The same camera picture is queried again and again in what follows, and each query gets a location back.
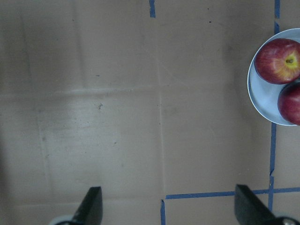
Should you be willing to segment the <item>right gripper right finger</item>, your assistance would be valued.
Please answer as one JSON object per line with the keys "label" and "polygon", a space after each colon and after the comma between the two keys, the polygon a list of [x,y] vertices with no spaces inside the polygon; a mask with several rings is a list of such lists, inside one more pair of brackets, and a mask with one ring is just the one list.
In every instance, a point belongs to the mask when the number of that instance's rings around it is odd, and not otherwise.
{"label": "right gripper right finger", "polygon": [[240,225],[278,225],[278,219],[246,185],[237,184],[234,214]]}

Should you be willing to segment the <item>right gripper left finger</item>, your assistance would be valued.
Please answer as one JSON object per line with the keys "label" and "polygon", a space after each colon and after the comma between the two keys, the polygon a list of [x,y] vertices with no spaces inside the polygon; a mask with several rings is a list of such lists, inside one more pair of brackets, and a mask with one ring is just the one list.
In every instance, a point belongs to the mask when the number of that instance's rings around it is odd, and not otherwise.
{"label": "right gripper left finger", "polygon": [[102,188],[90,187],[70,220],[71,225],[100,225],[103,218]]}

